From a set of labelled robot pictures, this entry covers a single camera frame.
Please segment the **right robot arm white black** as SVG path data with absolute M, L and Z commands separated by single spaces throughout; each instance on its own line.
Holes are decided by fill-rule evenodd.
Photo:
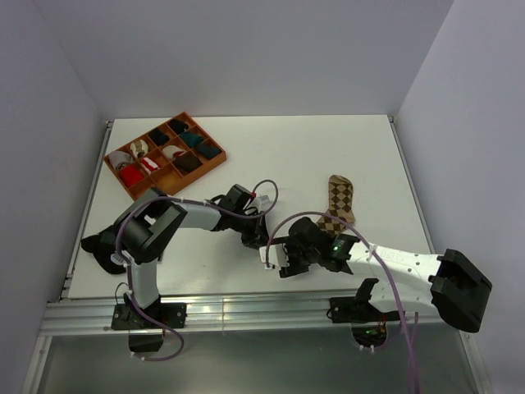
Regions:
M 463 332 L 479 332 L 491 281 L 463 253 L 419 254 L 373 244 L 356 231 L 332 235 L 310 218 L 292 224 L 287 236 L 259 249 L 263 264 L 281 278 L 318 265 L 332 273 L 361 278 L 354 295 L 331 299 L 333 323 L 385 323 L 401 314 L 438 315 Z

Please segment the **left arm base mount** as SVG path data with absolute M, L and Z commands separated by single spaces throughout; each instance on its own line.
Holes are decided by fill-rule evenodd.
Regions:
M 186 303 L 162 303 L 158 300 L 140 313 L 127 300 L 115 306 L 110 328 L 115 332 L 128 332 L 131 351 L 152 354 L 161 349 L 166 327 L 180 329 L 185 326 L 186 312 Z

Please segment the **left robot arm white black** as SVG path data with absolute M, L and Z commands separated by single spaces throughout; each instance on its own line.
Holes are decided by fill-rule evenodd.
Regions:
M 265 215 L 274 205 L 268 196 L 237 184 L 203 201 L 170 196 L 156 186 L 144 192 L 114 223 L 112 260 L 127 271 L 130 318 L 142 328 L 159 320 L 157 264 L 176 231 L 232 230 L 244 246 L 258 249 L 268 241 Z

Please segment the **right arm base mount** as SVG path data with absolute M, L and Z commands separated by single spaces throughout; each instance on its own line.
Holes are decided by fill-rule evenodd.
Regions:
M 399 312 L 380 312 L 355 296 L 332 297 L 326 317 L 334 324 L 348 323 L 353 339 L 363 348 L 384 346 L 390 339 L 388 322 L 399 322 Z

